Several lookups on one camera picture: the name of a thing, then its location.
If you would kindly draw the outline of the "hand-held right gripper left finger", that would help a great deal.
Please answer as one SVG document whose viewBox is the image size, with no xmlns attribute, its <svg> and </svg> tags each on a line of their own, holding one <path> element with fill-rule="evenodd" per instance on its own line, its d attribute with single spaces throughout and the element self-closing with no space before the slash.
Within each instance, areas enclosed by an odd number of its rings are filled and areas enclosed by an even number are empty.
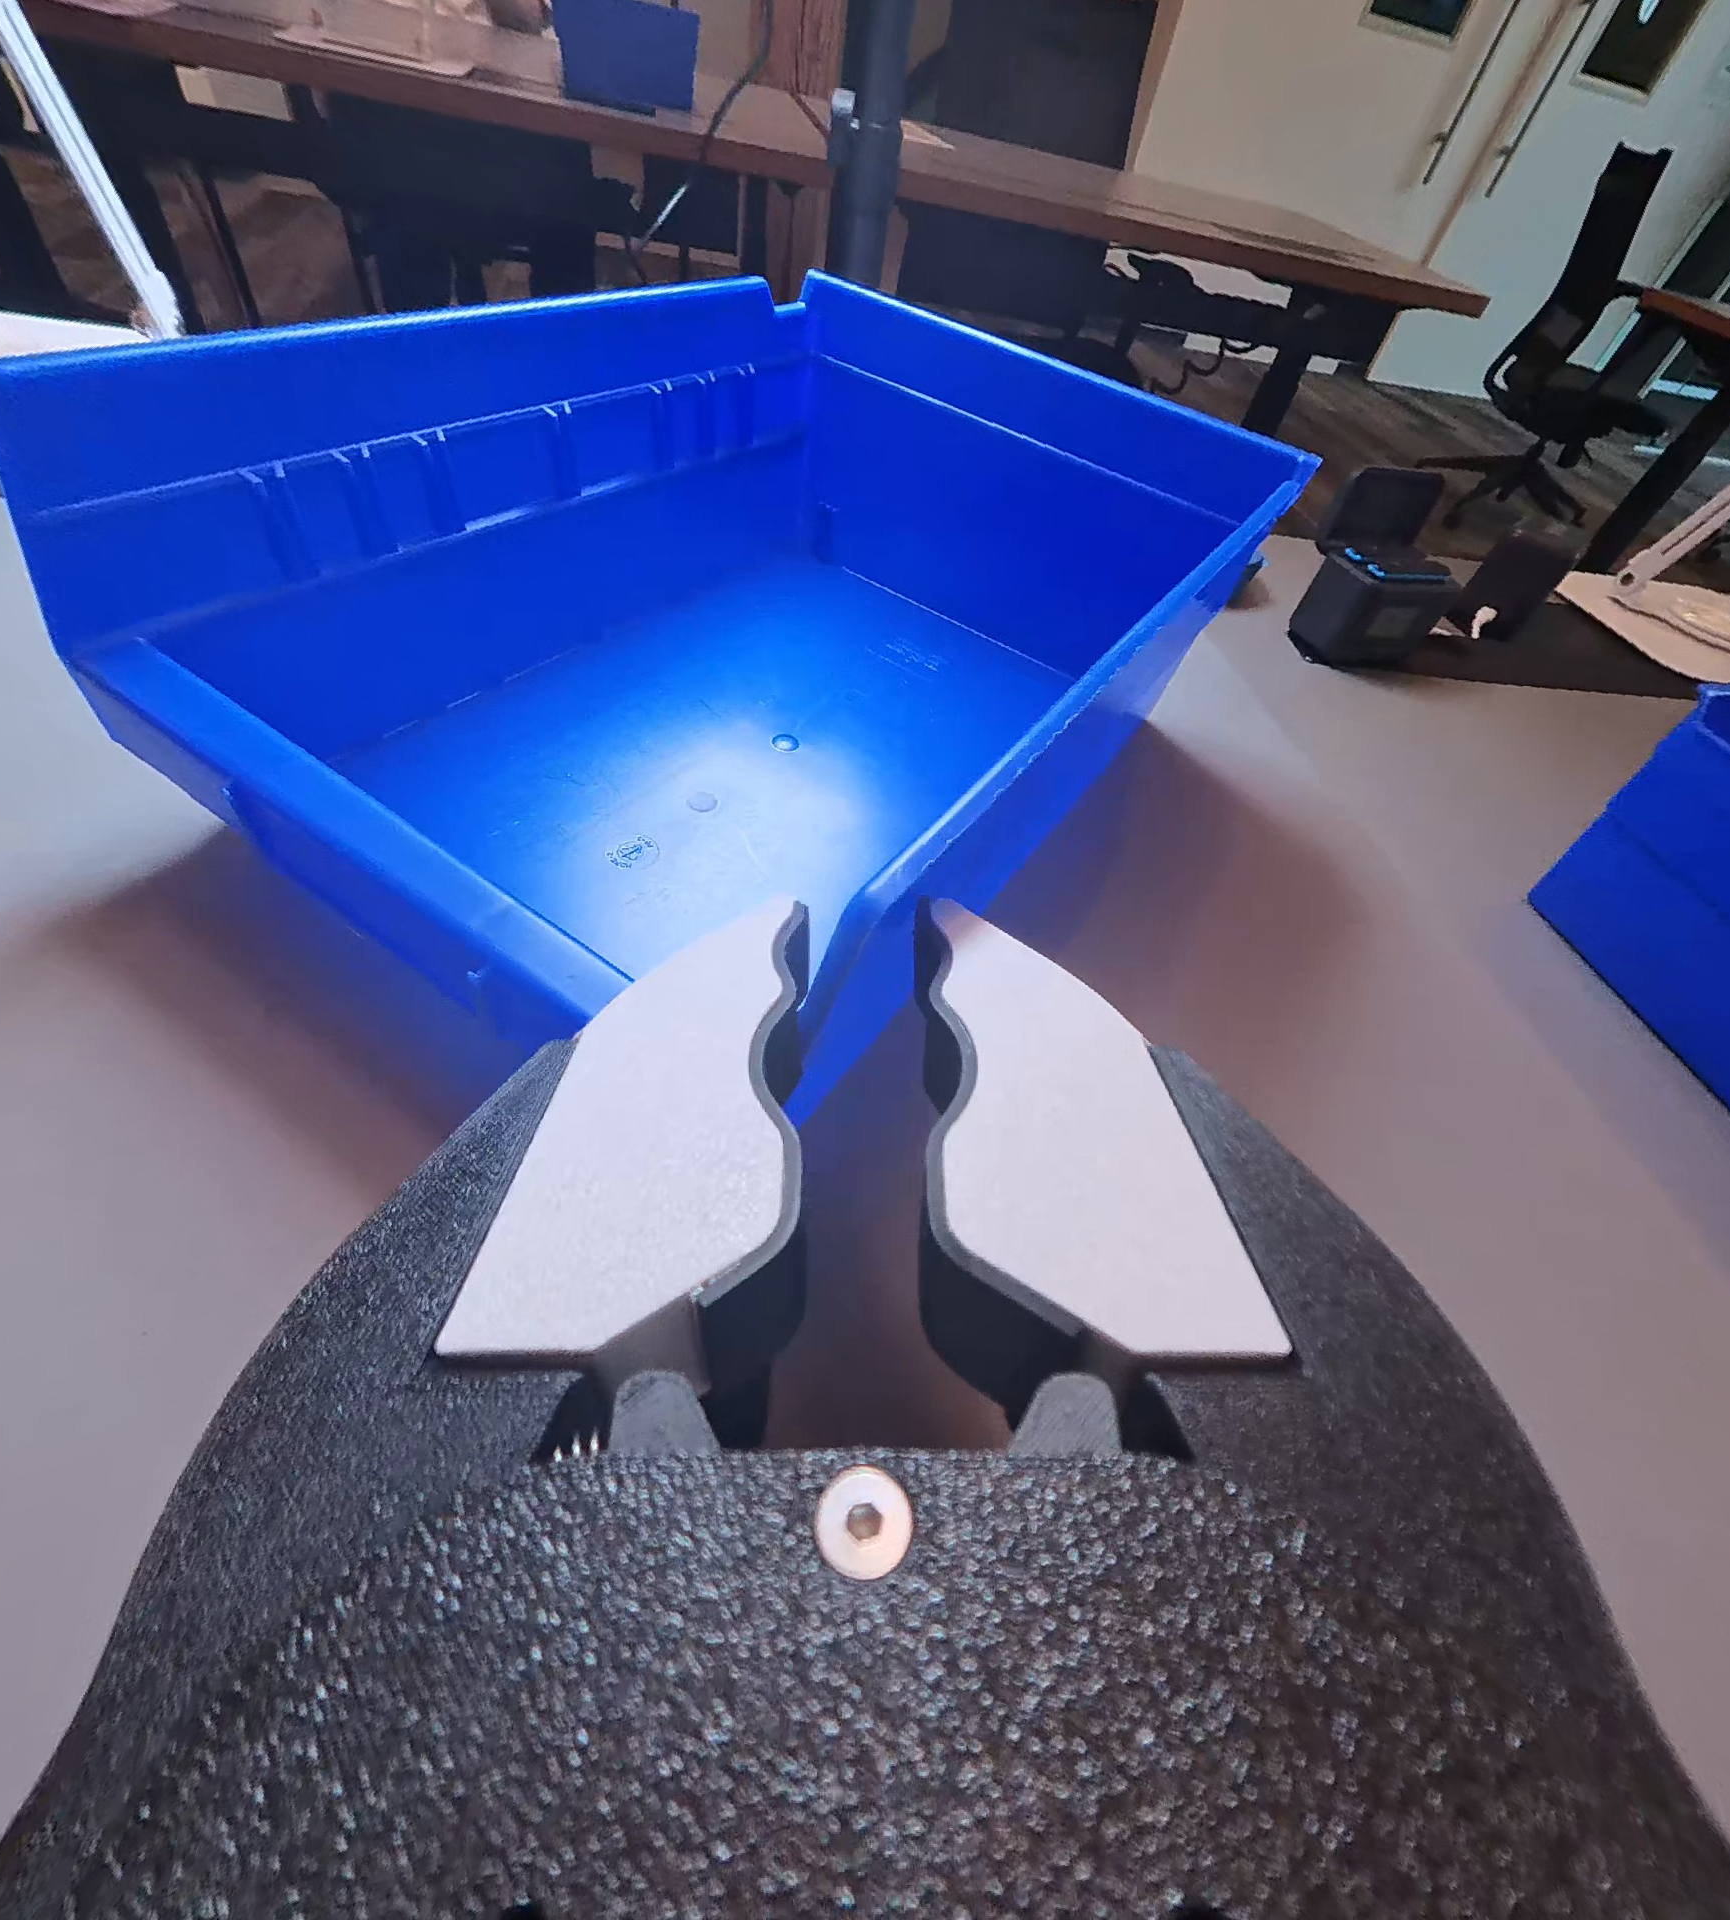
<svg viewBox="0 0 1730 1920">
<path fill-rule="evenodd" d="M 613 997 L 569 1044 L 434 1337 L 434 1358 L 675 1376 L 757 1449 L 807 1296 L 801 1073 L 810 914 L 763 900 Z"/>
</svg>

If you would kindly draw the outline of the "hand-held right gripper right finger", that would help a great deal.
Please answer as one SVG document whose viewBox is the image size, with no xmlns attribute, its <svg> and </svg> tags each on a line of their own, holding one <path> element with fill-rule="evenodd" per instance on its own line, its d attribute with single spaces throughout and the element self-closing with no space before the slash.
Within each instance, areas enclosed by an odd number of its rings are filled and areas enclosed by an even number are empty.
<svg viewBox="0 0 1730 1920">
<path fill-rule="evenodd" d="M 914 921 L 923 1148 L 917 1301 L 945 1366 L 1012 1429 L 1040 1389 L 1265 1374 L 1296 1347 L 1154 1044 L 972 909 Z"/>
</svg>

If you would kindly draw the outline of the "blue plastic bin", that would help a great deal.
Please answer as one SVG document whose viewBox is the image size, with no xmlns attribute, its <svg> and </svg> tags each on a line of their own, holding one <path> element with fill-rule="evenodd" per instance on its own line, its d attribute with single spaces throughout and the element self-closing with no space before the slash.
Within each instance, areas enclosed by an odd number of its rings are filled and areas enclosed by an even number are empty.
<svg viewBox="0 0 1730 1920">
<path fill-rule="evenodd" d="M 535 1051 L 804 903 L 804 1071 L 1084 802 L 1309 487 L 1291 445 L 814 272 L 0 373 L 110 738 Z"/>
<path fill-rule="evenodd" d="M 1526 903 L 1730 1114 L 1730 684 L 1700 690 Z"/>
</svg>

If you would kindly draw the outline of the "dark grey desk mat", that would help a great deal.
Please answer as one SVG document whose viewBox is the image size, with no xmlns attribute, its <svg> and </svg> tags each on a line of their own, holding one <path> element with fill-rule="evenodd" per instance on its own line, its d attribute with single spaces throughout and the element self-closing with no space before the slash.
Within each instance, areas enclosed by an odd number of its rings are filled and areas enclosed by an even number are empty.
<svg viewBox="0 0 1730 1920">
<path fill-rule="evenodd" d="M 1704 686 L 1653 664 L 1593 620 L 1560 602 L 1556 592 L 1506 640 L 1430 635 L 1396 675 L 1466 684 L 1552 692 L 1612 694 L 1690 703 Z"/>
</svg>

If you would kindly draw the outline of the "black rounded device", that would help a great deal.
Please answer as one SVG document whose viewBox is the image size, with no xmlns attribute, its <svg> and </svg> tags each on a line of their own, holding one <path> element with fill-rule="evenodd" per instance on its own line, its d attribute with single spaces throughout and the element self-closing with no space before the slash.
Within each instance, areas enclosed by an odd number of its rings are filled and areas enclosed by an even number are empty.
<svg viewBox="0 0 1730 1920">
<path fill-rule="evenodd" d="M 1442 624 L 1473 643 L 1506 644 L 1543 609 L 1578 559 L 1578 543 L 1514 530 L 1453 592 Z"/>
</svg>

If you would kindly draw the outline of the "pale document stand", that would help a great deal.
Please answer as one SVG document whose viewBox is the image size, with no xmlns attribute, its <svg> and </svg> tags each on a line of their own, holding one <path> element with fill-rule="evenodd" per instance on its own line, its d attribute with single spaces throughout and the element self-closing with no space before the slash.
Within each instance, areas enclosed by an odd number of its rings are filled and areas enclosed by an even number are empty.
<svg viewBox="0 0 1730 1920">
<path fill-rule="evenodd" d="M 1556 600 L 1614 638 L 1695 684 L 1730 686 L 1730 592 L 1664 582 L 1664 575 L 1730 526 L 1730 484 L 1617 576 L 1570 573 Z"/>
</svg>

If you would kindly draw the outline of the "black office chair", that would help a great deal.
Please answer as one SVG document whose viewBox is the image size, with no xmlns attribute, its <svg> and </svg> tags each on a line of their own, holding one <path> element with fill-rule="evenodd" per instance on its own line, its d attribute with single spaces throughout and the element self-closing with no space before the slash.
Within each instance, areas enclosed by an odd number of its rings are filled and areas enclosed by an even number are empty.
<svg viewBox="0 0 1730 1920">
<path fill-rule="evenodd" d="M 1622 269 L 1670 159 L 1667 148 L 1616 146 L 1552 292 L 1482 377 L 1487 405 L 1527 436 L 1527 447 L 1506 456 L 1453 453 L 1421 460 L 1425 471 L 1475 475 L 1475 484 L 1442 511 L 1443 529 L 1457 529 L 1482 501 L 1506 504 L 1518 497 L 1578 529 L 1587 513 L 1557 473 L 1576 469 L 1612 434 L 1656 434 L 1665 427 L 1641 397 L 1616 390 L 1605 371 L 1573 363 L 1573 351 L 1616 301 L 1639 299 L 1641 288 Z"/>
</svg>

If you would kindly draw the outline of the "wooden background desk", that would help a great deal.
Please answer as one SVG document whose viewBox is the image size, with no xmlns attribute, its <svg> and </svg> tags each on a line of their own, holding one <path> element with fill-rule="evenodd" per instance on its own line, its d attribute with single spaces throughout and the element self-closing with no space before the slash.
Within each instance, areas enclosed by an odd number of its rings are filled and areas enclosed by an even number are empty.
<svg viewBox="0 0 1730 1920">
<path fill-rule="evenodd" d="M 1583 570 L 1617 575 L 1639 549 L 1645 529 L 1667 511 L 1730 431 L 1730 304 L 1657 288 L 1637 292 L 1637 311 L 1675 331 L 1715 374 L 1715 392 L 1661 445 L 1649 466 L 1597 529 L 1581 555 Z"/>
<path fill-rule="evenodd" d="M 429 63 L 338 38 L 311 23 L 181 4 L 154 13 L 26 4 L 23 17 L 42 38 L 664 160 L 694 159 L 708 126 L 706 113 L 636 115 L 580 102 L 563 90 L 552 38 L 540 41 L 538 72 L 527 75 L 502 65 L 492 31 L 474 25 L 467 57 Z M 912 123 L 900 135 L 893 198 L 900 209 L 945 209 L 1281 284 L 1289 291 L 1288 315 L 1274 315 L 1272 326 L 1283 331 L 1285 346 L 1244 416 L 1251 431 L 1283 421 L 1313 358 L 1374 360 L 1398 315 L 1477 320 L 1487 308 L 1484 292 L 1303 214 Z"/>
</svg>

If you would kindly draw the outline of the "small blue bin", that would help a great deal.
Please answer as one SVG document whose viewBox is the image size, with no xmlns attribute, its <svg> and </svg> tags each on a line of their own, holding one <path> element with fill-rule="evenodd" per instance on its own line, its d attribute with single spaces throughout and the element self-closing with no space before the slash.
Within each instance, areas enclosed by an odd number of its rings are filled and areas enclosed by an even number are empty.
<svg viewBox="0 0 1730 1920">
<path fill-rule="evenodd" d="M 702 21 L 664 3 L 552 3 L 563 94 L 637 117 L 690 115 Z"/>
</svg>

